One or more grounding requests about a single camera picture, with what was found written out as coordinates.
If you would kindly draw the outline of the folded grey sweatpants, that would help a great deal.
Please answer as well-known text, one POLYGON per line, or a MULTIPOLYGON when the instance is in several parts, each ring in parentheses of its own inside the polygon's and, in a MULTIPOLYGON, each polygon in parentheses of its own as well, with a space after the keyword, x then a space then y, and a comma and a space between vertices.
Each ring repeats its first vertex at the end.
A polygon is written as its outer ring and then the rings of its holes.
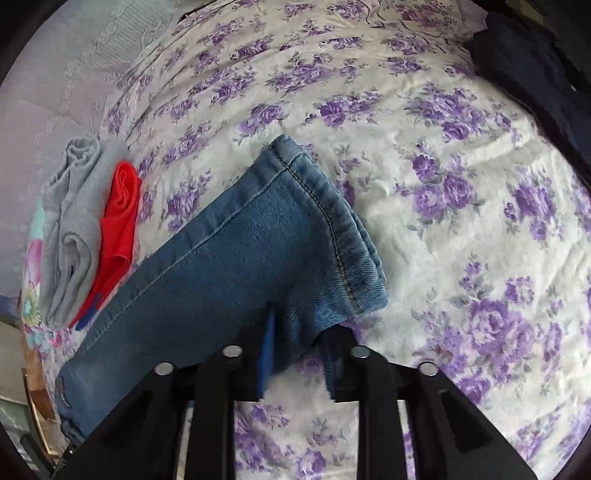
POLYGON ((75 137, 42 187, 45 218, 38 304, 50 330, 66 328, 87 298, 98 268, 100 220, 113 173, 128 156, 118 139, 75 137))

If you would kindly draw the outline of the purple floral bed sheet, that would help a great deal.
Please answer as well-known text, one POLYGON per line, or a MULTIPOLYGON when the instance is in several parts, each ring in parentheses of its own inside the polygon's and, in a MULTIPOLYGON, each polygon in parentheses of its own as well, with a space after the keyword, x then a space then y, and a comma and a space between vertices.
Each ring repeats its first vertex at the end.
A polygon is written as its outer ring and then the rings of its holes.
POLYGON ((479 78, 467 1, 218 1, 149 44, 103 132, 142 180, 143 261, 263 145, 304 147, 366 225, 391 302, 349 321, 431 360, 541 479, 590 425, 590 197, 534 119, 479 78))

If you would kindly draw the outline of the folded floral teal quilt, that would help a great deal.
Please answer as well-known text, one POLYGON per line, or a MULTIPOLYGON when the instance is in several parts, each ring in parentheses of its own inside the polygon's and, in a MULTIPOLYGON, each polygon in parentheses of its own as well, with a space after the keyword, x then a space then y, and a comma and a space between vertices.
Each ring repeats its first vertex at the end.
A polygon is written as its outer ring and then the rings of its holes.
POLYGON ((30 224, 21 283, 20 319, 27 346, 42 359, 66 355, 73 346, 68 329, 52 331, 42 322, 39 308, 41 253, 45 213, 38 199, 30 224))

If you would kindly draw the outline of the folded red blue garment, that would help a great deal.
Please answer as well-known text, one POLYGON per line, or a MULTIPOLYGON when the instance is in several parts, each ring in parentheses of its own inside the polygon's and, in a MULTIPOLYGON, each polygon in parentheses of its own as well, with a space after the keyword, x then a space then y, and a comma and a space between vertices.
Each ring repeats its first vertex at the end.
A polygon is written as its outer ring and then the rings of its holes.
POLYGON ((114 170, 100 220, 101 245, 92 287, 69 327, 81 330, 107 300, 131 265, 141 180, 129 162, 114 170))

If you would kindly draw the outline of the white lace pillow cover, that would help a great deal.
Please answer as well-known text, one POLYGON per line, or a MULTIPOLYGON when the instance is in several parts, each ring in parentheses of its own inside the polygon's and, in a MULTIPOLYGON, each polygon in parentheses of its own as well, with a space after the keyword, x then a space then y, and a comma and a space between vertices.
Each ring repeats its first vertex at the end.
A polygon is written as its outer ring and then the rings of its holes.
POLYGON ((20 291, 29 222, 67 140, 97 131, 106 97, 175 24, 178 1, 68 1, 1 84, 1 294, 20 291))

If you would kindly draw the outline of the blue denim jeans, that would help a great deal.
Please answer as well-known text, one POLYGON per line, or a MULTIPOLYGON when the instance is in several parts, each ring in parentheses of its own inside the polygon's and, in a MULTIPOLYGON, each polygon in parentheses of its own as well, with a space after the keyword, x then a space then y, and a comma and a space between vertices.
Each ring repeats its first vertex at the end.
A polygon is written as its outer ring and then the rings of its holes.
POLYGON ((178 368, 229 345, 267 371, 297 362, 325 329, 388 305, 382 261, 348 201, 288 136, 145 259, 60 369, 63 433, 87 438, 156 365, 178 368))

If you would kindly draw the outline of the dark navy clothing pile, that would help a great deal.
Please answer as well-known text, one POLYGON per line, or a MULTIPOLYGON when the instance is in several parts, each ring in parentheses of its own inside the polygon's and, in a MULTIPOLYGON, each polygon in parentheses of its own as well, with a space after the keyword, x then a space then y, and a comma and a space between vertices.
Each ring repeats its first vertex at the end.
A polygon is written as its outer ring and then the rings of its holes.
POLYGON ((590 83, 538 23, 507 8, 465 42, 478 74, 523 105, 551 143, 590 181, 590 83))

